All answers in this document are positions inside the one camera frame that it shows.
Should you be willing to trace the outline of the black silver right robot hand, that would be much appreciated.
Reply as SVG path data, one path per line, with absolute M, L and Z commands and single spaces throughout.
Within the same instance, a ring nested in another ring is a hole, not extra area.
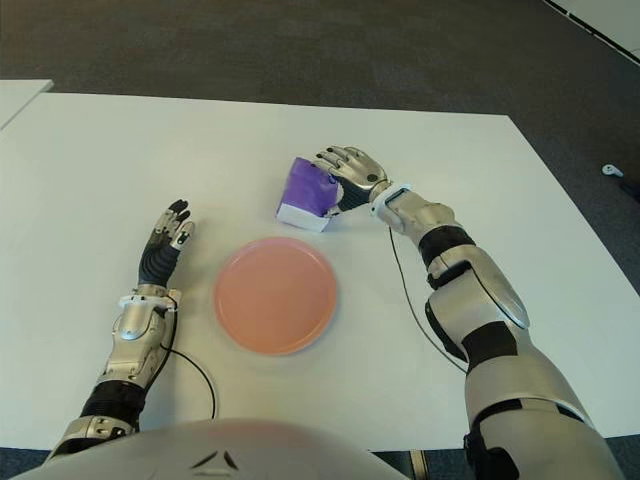
M 391 185 L 383 167 L 355 147 L 327 147 L 312 164 L 340 185 L 337 203 L 327 212 L 329 217 L 372 203 Z

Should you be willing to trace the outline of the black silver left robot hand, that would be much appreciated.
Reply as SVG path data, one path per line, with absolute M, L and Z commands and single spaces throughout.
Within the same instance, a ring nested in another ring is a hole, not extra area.
M 186 200 L 174 201 L 156 221 L 138 266 L 138 285 L 166 287 L 195 223 Z

